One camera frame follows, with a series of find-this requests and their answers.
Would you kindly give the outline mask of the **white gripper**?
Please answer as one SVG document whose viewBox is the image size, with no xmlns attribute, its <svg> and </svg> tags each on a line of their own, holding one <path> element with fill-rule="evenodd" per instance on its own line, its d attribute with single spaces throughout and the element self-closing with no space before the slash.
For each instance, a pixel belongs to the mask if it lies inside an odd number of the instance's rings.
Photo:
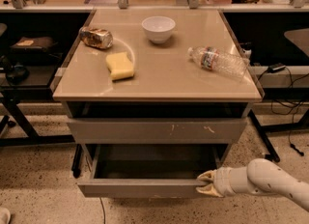
<svg viewBox="0 0 309 224">
<path fill-rule="evenodd" d="M 248 189 L 247 173 L 245 167 L 231 168 L 221 167 L 209 170 L 197 177 L 198 181 L 213 182 L 205 186 L 198 186 L 196 190 L 211 197 L 234 196 L 246 193 Z"/>
</svg>

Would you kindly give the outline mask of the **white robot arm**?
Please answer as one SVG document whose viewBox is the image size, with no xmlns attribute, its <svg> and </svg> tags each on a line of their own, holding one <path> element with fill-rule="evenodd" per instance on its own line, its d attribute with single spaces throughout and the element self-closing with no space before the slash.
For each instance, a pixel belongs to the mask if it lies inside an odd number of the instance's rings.
<svg viewBox="0 0 309 224">
<path fill-rule="evenodd" d="M 309 184 L 302 182 L 273 162 L 257 158 L 239 168 L 220 167 L 197 177 L 205 185 L 196 190 L 208 196 L 232 197 L 279 195 L 309 211 Z"/>
</svg>

